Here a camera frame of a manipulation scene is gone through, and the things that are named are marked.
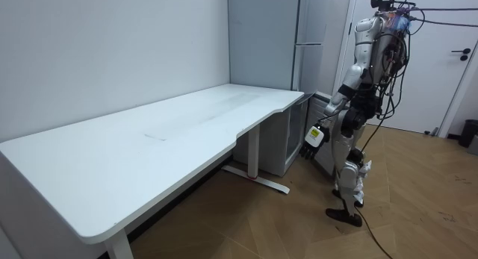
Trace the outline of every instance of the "white wall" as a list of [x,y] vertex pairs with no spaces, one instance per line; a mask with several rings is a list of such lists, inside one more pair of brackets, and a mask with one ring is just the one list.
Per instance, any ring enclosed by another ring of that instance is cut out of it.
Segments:
[[349,0],[327,0],[326,3],[326,34],[320,65],[319,91],[329,95],[334,88],[342,35],[344,29],[349,28],[349,23],[345,22],[348,7]]
[[229,82],[227,0],[0,0],[0,142]]
[[458,108],[458,112],[450,126],[449,134],[460,135],[462,133],[465,120],[478,119],[478,70],[467,88],[465,97]]

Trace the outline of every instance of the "robot leg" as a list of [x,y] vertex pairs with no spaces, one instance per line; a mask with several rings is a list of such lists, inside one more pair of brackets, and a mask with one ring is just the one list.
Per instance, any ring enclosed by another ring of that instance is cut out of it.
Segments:
[[361,217],[355,214],[354,197],[359,191],[356,190],[359,176],[359,166],[348,160],[350,150],[355,142],[353,134],[347,136],[341,133],[342,122],[346,111],[338,116],[332,132],[332,154],[335,162],[336,180],[339,196],[344,203],[343,210],[326,209],[326,215],[340,222],[346,222],[354,226],[361,226]]
[[[359,139],[361,138],[362,134],[364,133],[364,129],[365,129],[365,125],[363,125],[360,129],[353,132],[353,140],[352,140],[351,149],[355,150],[354,152],[360,152],[361,151],[360,149],[356,148],[356,144],[359,141]],[[335,174],[335,187],[332,190],[332,194],[334,196],[342,199],[341,193],[338,190],[337,170],[335,171],[335,173],[336,173]],[[357,184],[358,184],[357,187],[363,187],[363,185],[361,185],[362,184],[362,177],[361,176],[357,177]],[[356,195],[354,195],[354,197],[356,198],[355,206],[356,207],[364,207],[364,192],[361,189],[358,191],[358,193]]]

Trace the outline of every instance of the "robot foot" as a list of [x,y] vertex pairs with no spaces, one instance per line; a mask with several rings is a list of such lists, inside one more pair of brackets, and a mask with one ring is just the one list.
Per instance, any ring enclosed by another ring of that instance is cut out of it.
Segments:
[[[336,190],[336,189],[333,189],[333,190],[332,190],[332,195],[334,195],[334,196],[336,196],[336,197],[342,199],[341,193],[338,192],[338,190]],[[358,201],[356,201],[356,202],[354,203],[354,205],[355,205],[356,207],[364,207],[364,205],[363,205],[362,203],[358,202]]]
[[345,222],[349,225],[356,227],[361,227],[361,217],[358,214],[349,215],[349,212],[346,210],[334,210],[326,209],[326,214],[328,217],[337,220],[339,222]]

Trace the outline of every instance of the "wooden floor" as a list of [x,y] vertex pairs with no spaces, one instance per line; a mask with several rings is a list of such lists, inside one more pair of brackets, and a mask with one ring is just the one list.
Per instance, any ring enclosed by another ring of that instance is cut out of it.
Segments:
[[[368,138],[369,127],[361,139]],[[380,128],[362,210],[394,258],[478,258],[478,157],[453,140]],[[329,219],[329,183],[297,158],[284,196],[219,172],[135,240],[134,257],[197,259],[386,258],[367,228]]]

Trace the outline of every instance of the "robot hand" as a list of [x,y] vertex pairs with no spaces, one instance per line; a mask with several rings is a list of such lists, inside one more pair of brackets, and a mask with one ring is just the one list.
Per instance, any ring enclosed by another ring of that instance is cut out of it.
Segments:
[[320,147],[330,141],[329,128],[317,122],[305,136],[304,144],[300,149],[300,155],[305,159],[314,159]]

